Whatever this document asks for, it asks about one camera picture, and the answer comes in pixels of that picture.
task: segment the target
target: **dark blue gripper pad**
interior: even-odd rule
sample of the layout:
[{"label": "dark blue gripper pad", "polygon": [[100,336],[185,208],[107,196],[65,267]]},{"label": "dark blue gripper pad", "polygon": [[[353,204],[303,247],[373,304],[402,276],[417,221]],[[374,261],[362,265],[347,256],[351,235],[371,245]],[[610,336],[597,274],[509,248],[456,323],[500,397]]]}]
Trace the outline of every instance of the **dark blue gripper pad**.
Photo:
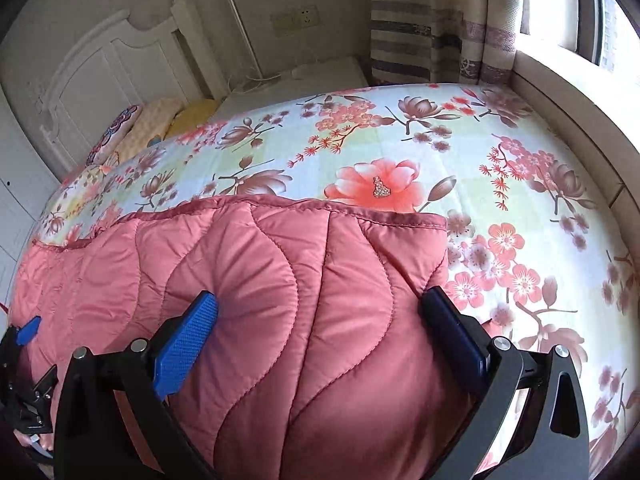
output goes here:
[{"label": "dark blue gripper pad", "polygon": [[30,322],[23,326],[15,335],[15,343],[18,346],[25,346],[36,337],[38,329],[40,328],[40,322],[42,318],[40,316],[34,317]]},{"label": "dark blue gripper pad", "polygon": [[480,396],[486,391],[491,338],[469,316],[462,316],[446,293],[435,286],[420,298],[420,316],[463,388]]},{"label": "dark blue gripper pad", "polygon": [[154,390],[160,399],[180,390],[217,319],[216,297],[201,292],[156,358]]}]

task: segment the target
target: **metal pole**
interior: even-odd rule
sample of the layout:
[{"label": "metal pole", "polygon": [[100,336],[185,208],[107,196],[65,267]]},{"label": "metal pole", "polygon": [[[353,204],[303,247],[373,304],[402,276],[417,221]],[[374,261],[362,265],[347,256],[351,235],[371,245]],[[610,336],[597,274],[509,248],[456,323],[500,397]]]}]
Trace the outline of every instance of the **metal pole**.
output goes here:
[{"label": "metal pole", "polygon": [[264,79],[264,75],[262,74],[262,70],[260,69],[260,64],[258,63],[258,58],[255,57],[254,48],[251,45],[251,40],[249,39],[248,34],[246,33],[246,29],[244,28],[244,23],[242,23],[242,18],[240,17],[240,13],[238,12],[238,7],[236,7],[236,2],[234,0],[229,0],[229,5],[231,5],[231,10],[233,11],[234,17],[236,19],[236,23],[240,28],[240,34],[242,34],[242,39],[244,40],[244,44],[249,50],[249,54],[251,55],[251,60],[254,62],[254,68],[258,72],[258,77],[260,79]]}]

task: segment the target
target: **yellow pillow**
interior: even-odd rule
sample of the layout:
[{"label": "yellow pillow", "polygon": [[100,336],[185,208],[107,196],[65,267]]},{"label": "yellow pillow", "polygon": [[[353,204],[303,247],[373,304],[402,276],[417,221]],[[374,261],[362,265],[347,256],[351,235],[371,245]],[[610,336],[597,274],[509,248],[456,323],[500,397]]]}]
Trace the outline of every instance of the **yellow pillow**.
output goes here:
[{"label": "yellow pillow", "polygon": [[198,126],[206,124],[219,106],[218,101],[213,99],[203,99],[191,103],[176,115],[174,124],[169,127],[164,138],[170,139],[171,137],[177,137],[178,135],[195,130]]},{"label": "yellow pillow", "polygon": [[104,165],[117,166],[145,148],[162,142],[171,121],[181,109],[180,99],[158,99],[145,105],[133,128],[116,146]]}]

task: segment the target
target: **headboard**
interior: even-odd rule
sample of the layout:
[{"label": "headboard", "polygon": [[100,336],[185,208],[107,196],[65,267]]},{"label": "headboard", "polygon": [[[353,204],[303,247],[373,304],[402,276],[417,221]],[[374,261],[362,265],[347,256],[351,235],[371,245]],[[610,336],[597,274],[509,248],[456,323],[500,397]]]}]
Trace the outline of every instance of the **headboard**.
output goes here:
[{"label": "headboard", "polygon": [[185,105],[223,98],[228,87],[195,7],[172,0],[172,16],[137,30],[121,10],[96,25],[66,54],[43,98],[47,142],[71,171],[84,164],[111,121],[129,105],[161,97]]}]

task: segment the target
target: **wall socket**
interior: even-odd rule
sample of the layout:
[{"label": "wall socket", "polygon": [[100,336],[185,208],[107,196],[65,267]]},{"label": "wall socket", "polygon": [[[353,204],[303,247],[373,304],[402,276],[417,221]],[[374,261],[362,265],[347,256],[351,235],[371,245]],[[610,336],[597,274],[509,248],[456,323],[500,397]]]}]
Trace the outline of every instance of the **wall socket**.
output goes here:
[{"label": "wall socket", "polygon": [[320,13],[315,5],[271,15],[271,26],[277,37],[288,36],[301,28],[317,27]]}]

